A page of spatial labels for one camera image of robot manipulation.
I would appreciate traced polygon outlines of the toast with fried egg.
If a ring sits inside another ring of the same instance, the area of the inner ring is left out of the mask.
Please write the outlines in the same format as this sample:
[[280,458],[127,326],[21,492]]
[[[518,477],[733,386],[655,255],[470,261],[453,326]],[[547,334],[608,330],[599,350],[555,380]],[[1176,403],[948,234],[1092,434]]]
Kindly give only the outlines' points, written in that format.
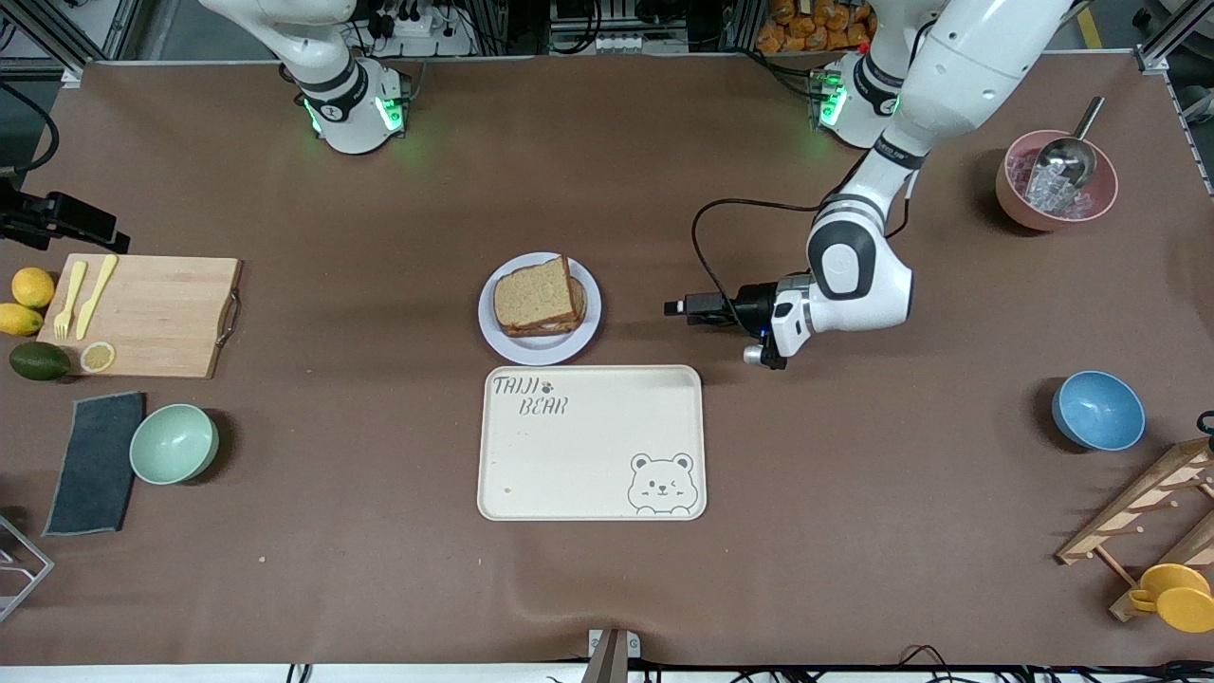
[[535,323],[527,328],[510,328],[510,325],[500,324],[504,332],[512,338],[535,338],[535,337],[551,337],[562,336],[562,334],[573,332],[577,328],[582,326],[586,315],[586,294],[582,283],[574,277],[568,278],[569,290],[574,302],[574,315],[569,321],[565,323]]

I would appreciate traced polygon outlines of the plain brown bread slice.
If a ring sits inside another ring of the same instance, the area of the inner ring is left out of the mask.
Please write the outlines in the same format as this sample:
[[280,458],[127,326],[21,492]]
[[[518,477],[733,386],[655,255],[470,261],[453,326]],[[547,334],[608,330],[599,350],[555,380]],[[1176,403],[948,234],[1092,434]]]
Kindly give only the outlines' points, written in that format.
[[569,277],[563,255],[500,277],[490,298],[498,324],[527,328],[535,323],[569,321],[574,315]]

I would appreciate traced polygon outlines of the round white plate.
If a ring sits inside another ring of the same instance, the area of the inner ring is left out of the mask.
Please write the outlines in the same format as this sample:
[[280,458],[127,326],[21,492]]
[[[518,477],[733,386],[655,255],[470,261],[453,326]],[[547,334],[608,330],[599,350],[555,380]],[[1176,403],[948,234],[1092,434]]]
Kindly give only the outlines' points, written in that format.
[[488,281],[482,288],[477,307],[482,337],[486,338],[486,343],[490,349],[495,351],[498,355],[503,355],[507,362],[514,362],[522,366],[552,366],[552,364],[568,362],[574,355],[579,355],[592,342],[596,332],[599,332],[599,325],[605,312],[599,281],[595,280],[592,273],[586,267],[583,267],[574,258],[568,260],[571,275],[585,290],[586,302],[585,314],[582,317],[580,325],[558,336],[510,337],[507,332],[504,332],[503,326],[498,324],[493,311],[493,290],[500,278],[507,277],[507,273],[520,268],[537,267],[538,264],[546,263],[546,261],[556,258],[556,256],[558,254],[550,251],[534,251],[516,256],[516,258],[507,260],[506,264],[498,267],[490,273]]

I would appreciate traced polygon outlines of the yellow plastic fork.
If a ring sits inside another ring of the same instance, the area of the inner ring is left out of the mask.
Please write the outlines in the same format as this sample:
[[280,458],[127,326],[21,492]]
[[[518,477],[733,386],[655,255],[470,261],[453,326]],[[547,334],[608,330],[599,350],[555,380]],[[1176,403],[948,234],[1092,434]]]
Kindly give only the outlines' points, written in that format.
[[72,329],[73,315],[75,311],[76,300],[83,289],[83,281],[87,273],[87,261],[74,261],[68,278],[68,286],[66,286],[64,307],[58,311],[53,320],[53,332],[55,338],[66,338]]

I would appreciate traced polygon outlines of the yellow plastic knife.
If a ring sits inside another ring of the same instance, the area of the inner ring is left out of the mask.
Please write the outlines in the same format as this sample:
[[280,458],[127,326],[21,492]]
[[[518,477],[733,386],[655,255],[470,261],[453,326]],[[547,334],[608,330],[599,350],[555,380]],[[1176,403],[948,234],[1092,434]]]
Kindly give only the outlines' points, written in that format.
[[114,271],[117,271],[118,264],[119,264],[119,256],[117,254],[104,255],[90,298],[87,298],[86,302],[83,303],[83,311],[80,311],[80,315],[78,315],[75,323],[76,341],[83,341],[83,338],[87,336],[87,326],[92,321],[96,307],[97,304],[100,304],[100,298],[102,298],[102,295],[104,294],[104,288],[109,284],[110,277],[113,275]]

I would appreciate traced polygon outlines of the wooden cutting board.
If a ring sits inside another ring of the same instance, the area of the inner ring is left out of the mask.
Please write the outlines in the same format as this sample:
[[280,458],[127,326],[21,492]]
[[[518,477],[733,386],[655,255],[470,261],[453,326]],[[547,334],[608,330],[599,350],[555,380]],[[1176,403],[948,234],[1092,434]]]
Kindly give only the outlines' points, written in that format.
[[70,329],[56,338],[53,320],[64,308],[72,269],[86,264],[72,321],[91,298],[108,255],[66,255],[61,281],[39,342],[57,345],[69,355],[72,372],[81,375],[79,357],[96,342],[117,351],[104,376],[138,379],[209,379],[219,351],[229,336],[239,308],[237,288],[239,258],[171,258],[171,256],[121,255],[100,296],[86,336]]

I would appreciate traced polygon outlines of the cream bear print tray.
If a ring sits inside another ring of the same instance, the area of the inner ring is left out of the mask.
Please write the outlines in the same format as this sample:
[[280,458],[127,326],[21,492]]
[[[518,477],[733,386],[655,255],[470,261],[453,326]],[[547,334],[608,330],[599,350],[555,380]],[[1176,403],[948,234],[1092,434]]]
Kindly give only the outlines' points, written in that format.
[[483,385],[477,505],[490,522],[693,520],[707,510],[690,366],[497,368]]

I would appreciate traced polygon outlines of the dark grey cloth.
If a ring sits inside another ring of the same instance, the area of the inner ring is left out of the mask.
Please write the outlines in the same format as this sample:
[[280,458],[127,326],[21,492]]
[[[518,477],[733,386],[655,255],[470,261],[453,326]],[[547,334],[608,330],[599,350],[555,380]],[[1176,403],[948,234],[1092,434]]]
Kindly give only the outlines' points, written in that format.
[[129,449],[144,410],[141,392],[74,402],[64,463],[42,536],[121,530],[135,477]]

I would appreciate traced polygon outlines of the pink bowl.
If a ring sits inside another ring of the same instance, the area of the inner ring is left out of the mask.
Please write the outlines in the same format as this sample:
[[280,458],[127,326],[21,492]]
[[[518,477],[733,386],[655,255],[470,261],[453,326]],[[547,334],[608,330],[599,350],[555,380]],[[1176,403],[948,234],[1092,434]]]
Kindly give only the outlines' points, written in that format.
[[1054,215],[1037,211],[1023,199],[1022,192],[1027,186],[1029,163],[1036,160],[1037,152],[1045,143],[1066,135],[1065,131],[1050,129],[1023,133],[1006,147],[1004,159],[997,167],[995,197],[999,206],[1010,220],[1025,229],[1054,232],[1090,224],[1108,212],[1118,197],[1119,177],[1117,170],[1114,170],[1110,156],[1105,155],[1101,148],[1096,148],[1096,172],[1076,197],[1076,203],[1065,209],[1063,214]]

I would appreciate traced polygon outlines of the clear ice cubes pile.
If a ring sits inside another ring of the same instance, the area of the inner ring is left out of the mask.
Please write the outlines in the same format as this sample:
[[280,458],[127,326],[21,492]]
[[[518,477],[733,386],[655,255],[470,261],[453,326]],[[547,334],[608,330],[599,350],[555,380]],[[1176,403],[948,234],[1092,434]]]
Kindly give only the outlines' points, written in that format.
[[1014,194],[1037,211],[1062,220],[1085,220],[1095,212],[1095,199],[1080,190],[1062,173],[1062,164],[1048,161],[1037,164],[1038,150],[1006,156],[1004,169],[1009,173]]

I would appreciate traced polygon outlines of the metal scoop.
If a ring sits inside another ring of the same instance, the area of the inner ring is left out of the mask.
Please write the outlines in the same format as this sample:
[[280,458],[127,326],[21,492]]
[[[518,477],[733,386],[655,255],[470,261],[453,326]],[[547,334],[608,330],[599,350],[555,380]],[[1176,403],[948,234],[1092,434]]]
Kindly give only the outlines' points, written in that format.
[[1040,148],[1036,167],[1029,175],[1028,190],[1084,189],[1097,167],[1095,147],[1087,142],[1087,133],[1104,103],[1105,97],[1094,97],[1084,116],[1080,116],[1074,133],[1062,136]]

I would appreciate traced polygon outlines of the blue bowl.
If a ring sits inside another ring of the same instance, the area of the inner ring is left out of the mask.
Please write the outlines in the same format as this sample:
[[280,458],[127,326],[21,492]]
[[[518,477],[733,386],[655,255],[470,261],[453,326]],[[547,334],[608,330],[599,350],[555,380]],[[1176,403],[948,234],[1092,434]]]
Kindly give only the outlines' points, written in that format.
[[1057,429],[1088,450],[1124,451],[1144,436],[1148,419],[1127,381],[1097,369],[1065,379],[1051,398]]

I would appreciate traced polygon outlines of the wooden cup rack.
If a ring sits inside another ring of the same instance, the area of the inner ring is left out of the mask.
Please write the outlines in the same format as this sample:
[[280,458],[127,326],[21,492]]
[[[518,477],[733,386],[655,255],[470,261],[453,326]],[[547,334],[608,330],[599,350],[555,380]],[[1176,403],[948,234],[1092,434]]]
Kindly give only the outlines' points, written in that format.
[[[1055,553],[1055,559],[1063,565],[1097,558],[1127,584],[1127,592],[1110,607],[1111,617],[1122,624],[1147,617],[1148,613],[1131,605],[1131,591],[1139,588],[1140,581],[1119,560],[1114,560],[1105,543],[1110,539],[1144,533],[1144,527],[1140,525],[1144,516],[1176,510],[1180,491],[1201,493],[1214,506],[1214,446],[1209,437],[1172,445]],[[1159,562],[1179,563],[1197,571],[1210,570],[1210,582],[1214,586],[1214,508],[1173,545]]]

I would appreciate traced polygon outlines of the yellow plastic cup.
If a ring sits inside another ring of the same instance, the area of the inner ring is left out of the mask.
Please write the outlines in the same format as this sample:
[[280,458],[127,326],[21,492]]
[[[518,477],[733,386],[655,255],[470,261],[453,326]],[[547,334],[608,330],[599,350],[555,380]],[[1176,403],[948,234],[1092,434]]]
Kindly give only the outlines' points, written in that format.
[[1156,614],[1174,630],[1214,631],[1214,590],[1206,576],[1182,563],[1150,567],[1129,601],[1135,610]]

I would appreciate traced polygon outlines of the aluminium frame profile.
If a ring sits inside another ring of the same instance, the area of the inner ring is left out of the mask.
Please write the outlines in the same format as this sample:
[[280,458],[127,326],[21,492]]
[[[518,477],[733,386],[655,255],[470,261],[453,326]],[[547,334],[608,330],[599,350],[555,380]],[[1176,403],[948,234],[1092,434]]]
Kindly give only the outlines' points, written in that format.
[[1153,75],[1167,72],[1168,57],[1198,32],[1206,16],[1214,12],[1214,0],[1176,0],[1175,8],[1157,21],[1157,29],[1146,42],[1136,45],[1135,57],[1141,73]]
[[86,66],[138,42],[152,0],[0,0],[0,73],[75,87]]

